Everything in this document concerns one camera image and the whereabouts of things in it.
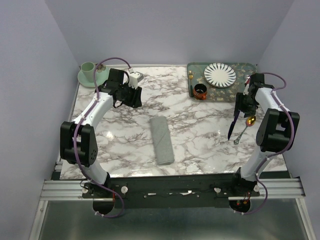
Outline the blue handled utensil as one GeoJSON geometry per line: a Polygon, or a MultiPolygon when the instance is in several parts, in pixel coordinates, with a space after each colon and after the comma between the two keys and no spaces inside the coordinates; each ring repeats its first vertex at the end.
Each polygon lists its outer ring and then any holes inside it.
{"type": "Polygon", "coordinates": [[[231,125],[230,125],[229,130],[228,130],[228,135],[227,135],[227,140],[228,140],[228,141],[229,141],[230,138],[231,138],[231,135],[232,135],[232,132],[233,132],[234,127],[235,127],[235,125],[236,125],[236,122],[237,122],[237,120],[238,120],[239,114],[240,114],[240,111],[238,110],[238,111],[235,113],[235,115],[234,115],[233,121],[231,122],[231,125]]]}

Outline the grey woven cloth napkin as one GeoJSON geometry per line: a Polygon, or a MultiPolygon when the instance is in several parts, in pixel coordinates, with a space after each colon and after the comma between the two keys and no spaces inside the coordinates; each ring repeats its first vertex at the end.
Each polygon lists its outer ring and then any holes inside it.
{"type": "Polygon", "coordinates": [[[172,164],[175,157],[167,118],[164,116],[151,118],[150,131],[157,165],[172,164]]]}

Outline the gold spoon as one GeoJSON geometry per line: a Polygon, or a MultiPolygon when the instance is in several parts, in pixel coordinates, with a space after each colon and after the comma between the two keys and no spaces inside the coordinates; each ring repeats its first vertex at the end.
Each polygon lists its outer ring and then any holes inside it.
{"type": "Polygon", "coordinates": [[[256,120],[257,120],[256,116],[248,117],[245,121],[245,130],[249,127],[252,127],[255,124],[256,120]]]}

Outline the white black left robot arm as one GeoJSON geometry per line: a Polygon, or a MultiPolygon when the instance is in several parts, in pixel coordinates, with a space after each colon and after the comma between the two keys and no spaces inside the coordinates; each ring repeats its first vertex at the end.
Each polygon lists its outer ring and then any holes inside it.
{"type": "Polygon", "coordinates": [[[110,175],[97,161],[98,144],[95,130],[103,116],[116,103],[133,109],[142,106],[142,88],[138,83],[144,78],[140,72],[111,68],[107,80],[97,86],[93,99],[73,121],[60,126],[60,157],[71,165],[77,165],[82,174],[94,182],[93,191],[101,198],[107,197],[111,185],[110,175]]]}

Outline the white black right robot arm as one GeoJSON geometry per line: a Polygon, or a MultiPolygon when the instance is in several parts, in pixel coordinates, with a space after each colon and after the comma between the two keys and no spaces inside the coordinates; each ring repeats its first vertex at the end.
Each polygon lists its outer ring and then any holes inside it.
{"type": "Polygon", "coordinates": [[[256,133],[253,154],[230,183],[230,191],[236,196],[252,192],[269,162],[292,147],[300,121],[300,115],[290,111],[278,98],[277,88],[265,83],[264,73],[252,74],[245,84],[245,90],[236,94],[234,119],[240,113],[246,118],[253,117],[258,107],[262,108],[264,117],[256,133]]]}

